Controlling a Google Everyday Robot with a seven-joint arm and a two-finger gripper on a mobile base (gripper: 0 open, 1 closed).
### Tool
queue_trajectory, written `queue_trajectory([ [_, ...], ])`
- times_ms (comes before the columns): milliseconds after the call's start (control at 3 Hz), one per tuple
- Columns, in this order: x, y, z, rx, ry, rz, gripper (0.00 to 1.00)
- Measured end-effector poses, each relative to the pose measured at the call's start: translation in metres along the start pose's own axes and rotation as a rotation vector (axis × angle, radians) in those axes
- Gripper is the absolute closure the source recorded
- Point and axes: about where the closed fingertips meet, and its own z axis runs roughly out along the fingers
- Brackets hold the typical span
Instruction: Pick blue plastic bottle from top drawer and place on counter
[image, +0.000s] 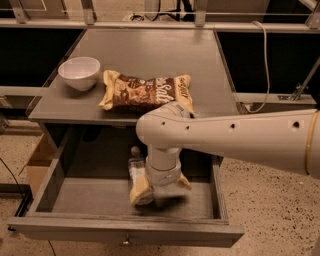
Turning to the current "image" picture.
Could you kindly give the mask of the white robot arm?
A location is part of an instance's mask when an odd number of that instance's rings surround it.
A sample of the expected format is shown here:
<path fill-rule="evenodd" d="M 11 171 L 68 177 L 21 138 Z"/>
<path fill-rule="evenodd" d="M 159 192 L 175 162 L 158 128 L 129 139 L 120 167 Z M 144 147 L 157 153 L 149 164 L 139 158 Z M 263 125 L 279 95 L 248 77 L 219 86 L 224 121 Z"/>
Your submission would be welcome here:
<path fill-rule="evenodd" d="M 140 117 L 136 134 L 148 155 L 130 191 L 133 205 L 156 186 L 191 187 L 181 171 L 183 148 L 320 178 L 315 109 L 193 119 L 184 105 L 171 102 Z"/>

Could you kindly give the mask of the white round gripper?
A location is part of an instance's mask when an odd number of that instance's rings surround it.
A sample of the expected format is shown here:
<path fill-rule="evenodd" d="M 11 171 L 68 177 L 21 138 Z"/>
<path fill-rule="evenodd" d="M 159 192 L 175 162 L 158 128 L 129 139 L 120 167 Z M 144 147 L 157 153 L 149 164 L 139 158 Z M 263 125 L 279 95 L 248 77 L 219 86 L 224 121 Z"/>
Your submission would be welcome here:
<path fill-rule="evenodd" d="M 147 205 L 154 199 L 152 186 L 167 186 L 175 183 L 178 187 L 191 190 L 191 184 L 181 173 L 181 163 L 169 170 L 157 170 L 146 163 L 146 175 L 138 174 L 131 177 L 132 188 L 129 193 L 133 206 Z"/>

